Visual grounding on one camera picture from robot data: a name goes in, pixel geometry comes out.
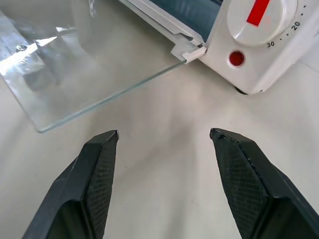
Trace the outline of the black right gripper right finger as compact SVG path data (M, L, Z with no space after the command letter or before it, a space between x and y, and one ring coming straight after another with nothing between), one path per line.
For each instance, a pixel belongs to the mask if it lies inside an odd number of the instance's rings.
M319 239L319 215L256 142L220 128L210 138L242 239Z

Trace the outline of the white toaster oven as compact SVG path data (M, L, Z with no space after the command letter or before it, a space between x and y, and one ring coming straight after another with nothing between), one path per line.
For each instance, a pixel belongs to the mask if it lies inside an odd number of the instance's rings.
M199 60L239 92L247 95L269 89L319 41L319 0L298 0L288 27L258 46L238 43L227 26L231 0L119 0L174 43L171 53L183 63ZM240 67L229 63L241 51Z

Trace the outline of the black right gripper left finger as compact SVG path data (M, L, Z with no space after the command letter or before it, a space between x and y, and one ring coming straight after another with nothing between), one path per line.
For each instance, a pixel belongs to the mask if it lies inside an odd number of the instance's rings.
M22 239L103 239L118 140L111 130L83 145L53 181Z

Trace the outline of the glass toaster oven door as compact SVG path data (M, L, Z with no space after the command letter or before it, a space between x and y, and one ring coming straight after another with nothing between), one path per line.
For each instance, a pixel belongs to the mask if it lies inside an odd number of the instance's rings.
M44 133L197 58L151 0L0 0L0 79Z

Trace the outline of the red indicator light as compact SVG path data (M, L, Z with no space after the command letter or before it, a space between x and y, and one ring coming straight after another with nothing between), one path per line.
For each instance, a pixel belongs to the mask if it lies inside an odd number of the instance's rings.
M245 62L245 55L241 51L232 51L229 54L229 63L234 67L240 67Z

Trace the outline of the white timer knob red stripe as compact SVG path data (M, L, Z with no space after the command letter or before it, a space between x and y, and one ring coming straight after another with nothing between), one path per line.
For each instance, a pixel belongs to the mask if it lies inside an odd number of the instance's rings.
M296 14L298 0L231 0L227 26L245 46L262 45L282 33Z

